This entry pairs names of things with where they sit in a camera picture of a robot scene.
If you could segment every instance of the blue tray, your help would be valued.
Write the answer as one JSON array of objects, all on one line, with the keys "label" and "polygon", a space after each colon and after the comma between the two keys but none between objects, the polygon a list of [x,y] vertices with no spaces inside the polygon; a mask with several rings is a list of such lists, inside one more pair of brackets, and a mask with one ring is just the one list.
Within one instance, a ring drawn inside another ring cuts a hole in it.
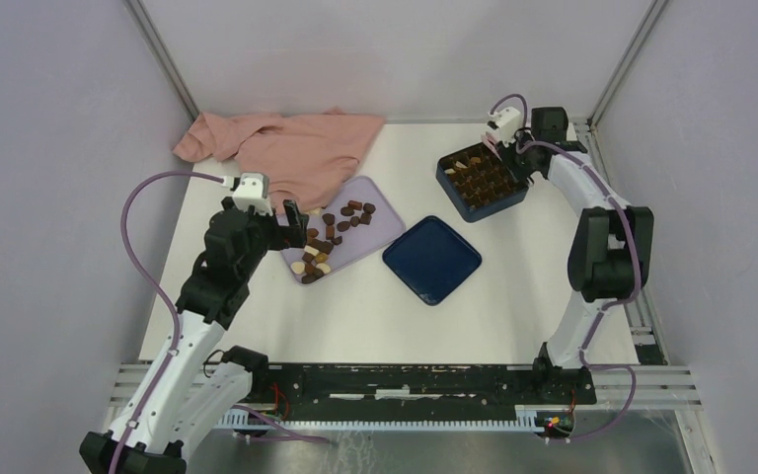
[{"label": "blue tray", "polygon": [[425,304],[434,306],[481,265],[481,254],[430,215],[385,249],[382,260]]}]

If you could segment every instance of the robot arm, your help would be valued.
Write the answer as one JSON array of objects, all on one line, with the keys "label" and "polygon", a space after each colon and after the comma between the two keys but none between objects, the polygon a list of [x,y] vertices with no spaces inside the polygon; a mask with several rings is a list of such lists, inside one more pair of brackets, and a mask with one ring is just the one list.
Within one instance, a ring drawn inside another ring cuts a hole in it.
[{"label": "robot arm", "polygon": [[265,254],[306,245],[309,218],[293,201],[286,201],[288,225],[279,225],[268,201],[267,183],[259,173],[225,179],[233,194],[211,217],[205,250],[176,302],[178,333],[174,329],[167,337],[109,431],[88,433],[80,445],[92,474],[184,473],[186,461],[216,421],[250,393],[253,373],[265,369],[265,355],[234,347],[208,383],[185,403],[202,363],[248,298],[249,279]]},{"label": "robot arm", "polygon": [[[513,108],[493,114],[484,143],[517,181],[529,184],[531,175],[541,173],[579,215],[568,255],[568,281],[573,294],[557,331],[543,347],[552,365],[579,368],[583,366],[580,352],[587,350],[597,329],[598,314],[609,303],[628,298],[635,290],[630,245],[638,249],[640,285],[646,283],[654,219],[648,207],[631,206],[615,193],[587,155],[569,153],[585,150],[578,142],[566,140],[569,123],[565,110],[534,109],[529,132],[524,127],[516,128],[518,118],[520,112]],[[633,242],[627,242],[616,206],[626,216]]]}]

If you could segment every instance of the cable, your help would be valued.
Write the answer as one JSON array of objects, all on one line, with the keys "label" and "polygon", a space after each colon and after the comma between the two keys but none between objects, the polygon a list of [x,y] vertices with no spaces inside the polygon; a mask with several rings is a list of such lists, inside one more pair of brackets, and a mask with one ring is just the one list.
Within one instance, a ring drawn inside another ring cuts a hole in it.
[{"label": "cable", "polygon": [[219,353],[225,354],[225,351],[222,351],[221,349],[217,349],[216,351],[210,353],[210,355],[204,360],[204,362],[201,363],[201,372],[204,373],[204,378],[210,378],[210,375],[207,373],[207,363],[210,362],[211,357],[216,356]]},{"label": "cable", "polygon": [[612,197],[612,193],[609,190],[609,188],[603,183],[603,180],[599,176],[597,176],[594,170],[590,166],[582,162],[582,160],[564,151],[564,149],[560,148],[559,146],[551,144],[551,143],[547,143],[544,141],[535,141],[535,140],[529,141],[525,143],[525,145],[522,146],[520,149],[518,149],[518,144],[516,143],[517,153],[522,154],[533,146],[542,146],[550,150],[556,151],[557,153],[562,155],[563,158],[571,161],[571,163],[578,166],[580,170],[584,171],[585,174],[587,174],[588,177],[591,178],[591,181],[593,181],[594,184],[597,185],[597,188],[600,190],[600,192],[603,194],[606,200],[609,201],[609,204],[611,204],[611,206],[614,207],[615,212],[617,212],[617,215],[620,217],[620,221],[623,224],[623,231],[626,234],[626,244],[627,244],[627,247],[629,247],[629,256],[632,259],[632,269],[633,269],[634,280],[635,280],[635,287],[632,290],[632,294],[630,294],[629,297],[626,299],[619,299],[617,301],[609,301],[608,303],[600,307],[600,311],[597,312],[597,316],[594,317],[594,322],[591,323],[591,327],[588,329],[588,334],[585,336],[585,341],[582,342],[582,346],[579,348],[579,361],[582,363],[582,365],[585,365],[589,370],[614,370],[614,369],[627,370],[632,379],[632,385],[629,388],[629,396],[627,397],[626,402],[623,404],[623,408],[621,408],[620,412],[618,412],[615,418],[611,422],[606,424],[605,426],[598,428],[597,430],[594,430],[593,432],[580,434],[580,435],[571,437],[569,439],[549,438],[553,442],[572,442],[572,441],[591,439],[597,435],[600,435],[601,433],[606,432],[610,428],[620,423],[620,421],[623,419],[623,416],[626,414],[626,412],[629,411],[629,407],[632,406],[633,400],[635,400],[635,387],[638,384],[638,378],[635,375],[635,371],[632,369],[631,365],[591,364],[591,363],[588,363],[587,360],[585,360],[585,351],[588,350],[588,346],[591,344],[591,340],[594,339],[594,335],[597,333],[597,328],[600,327],[600,323],[605,317],[606,311],[608,311],[609,309],[615,306],[620,306],[622,304],[629,304],[635,301],[635,298],[637,298],[638,295],[641,293],[641,285],[643,284],[642,275],[641,275],[641,264],[640,264],[640,260],[638,259],[638,250],[635,248],[635,237],[632,234],[632,229],[630,228],[630,225],[629,225],[629,219],[626,217],[626,213],[620,207],[618,202]]},{"label": "cable", "polygon": [[109,474],[114,474],[117,472],[117,463],[120,461],[120,454],[123,452],[123,447],[126,445],[126,441],[129,439],[129,435],[132,433],[131,425],[136,424],[138,419],[140,419],[141,412],[143,412],[144,407],[149,401],[149,397],[152,395],[152,392],[155,391],[155,387],[158,386],[158,382],[161,380],[164,372],[167,371],[167,366],[170,364],[170,360],[173,357],[172,353],[174,353],[178,348],[179,339],[181,337],[182,322],[179,318],[179,313],[176,311],[176,306],[173,304],[170,296],[168,296],[167,293],[161,288],[161,285],[158,284],[158,281],[149,275],[149,272],[146,271],[143,265],[141,265],[137,256],[135,256],[135,252],[132,250],[132,244],[129,241],[128,229],[129,210],[131,209],[132,203],[135,201],[135,198],[137,198],[138,194],[150,184],[170,176],[189,176],[192,178],[202,178],[204,180],[209,180],[216,183],[222,183],[223,181],[222,178],[206,175],[204,173],[197,173],[195,171],[166,171],[164,173],[159,173],[157,175],[151,176],[141,182],[141,184],[132,190],[132,192],[129,194],[129,197],[126,199],[126,202],[123,204],[123,212],[120,214],[120,237],[123,239],[123,248],[126,249],[126,255],[129,257],[129,260],[132,262],[132,264],[135,265],[135,268],[138,270],[141,276],[147,280],[150,286],[152,286],[152,289],[158,293],[158,296],[161,297],[161,300],[164,301],[164,304],[166,304],[167,308],[170,310],[170,315],[173,317],[173,337],[170,342],[170,349],[166,354],[164,354],[164,359],[161,361],[161,365],[158,366],[158,370],[155,372],[155,377],[153,377],[152,381],[150,381],[149,385],[144,390],[143,396],[141,396],[140,401],[135,406],[135,410],[132,412],[132,418],[130,418],[129,422],[126,424],[126,428],[123,430],[123,434],[120,436],[120,440],[117,442],[117,446],[114,448],[114,454],[112,455],[112,464],[109,467]]},{"label": "cable", "polygon": [[284,428],[281,425],[278,425],[277,423],[270,420],[266,415],[263,415],[257,410],[246,407],[245,405],[234,405],[233,408],[238,408],[240,410],[246,411],[252,416],[260,419],[260,421],[262,421],[263,423],[274,428],[275,430],[278,430],[279,432],[286,434],[286,436],[279,436],[279,437],[247,437],[246,439],[249,441],[252,441],[252,442],[304,441],[304,442],[312,442],[315,444],[332,443],[332,441],[322,436],[306,436],[304,434],[298,434],[290,429]]},{"label": "cable", "polygon": [[490,109],[490,115],[493,115],[495,113],[495,109],[498,108],[501,104],[506,102],[508,99],[518,99],[521,101],[521,106],[524,108],[524,124],[521,126],[522,128],[527,128],[527,101],[524,99],[524,96],[521,94],[508,94],[498,100],[498,102],[495,103],[495,105]]}]

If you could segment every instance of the pink towel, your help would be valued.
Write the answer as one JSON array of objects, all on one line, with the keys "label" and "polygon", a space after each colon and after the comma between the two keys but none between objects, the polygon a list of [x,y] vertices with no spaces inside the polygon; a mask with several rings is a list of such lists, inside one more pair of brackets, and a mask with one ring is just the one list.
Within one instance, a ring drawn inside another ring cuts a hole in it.
[{"label": "pink towel", "polygon": [[294,199],[308,211],[336,196],[384,123],[379,116],[350,116],[338,108],[288,118],[203,113],[173,153],[193,163],[210,155],[219,161],[236,155],[243,172],[268,176],[268,195],[277,212],[282,212],[285,199]]}]

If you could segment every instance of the gray wall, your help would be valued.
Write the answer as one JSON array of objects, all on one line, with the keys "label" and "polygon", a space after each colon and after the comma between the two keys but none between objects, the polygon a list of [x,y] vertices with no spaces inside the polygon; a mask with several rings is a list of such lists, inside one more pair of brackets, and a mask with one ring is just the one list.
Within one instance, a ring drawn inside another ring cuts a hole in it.
[{"label": "gray wall", "polygon": [[725,472],[758,472],[758,2],[671,2],[599,125],[655,212],[649,289]]},{"label": "gray wall", "polygon": [[[188,126],[120,1],[0,1],[0,473],[83,472],[152,295],[118,235],[128,192],[181,168]],[[134,209],[160,273],[178,180]]]},{"label": "gray wall", "polygon": [[143,3],[203,111],[483,120],[518,91],[587,117],[649,1]]}]

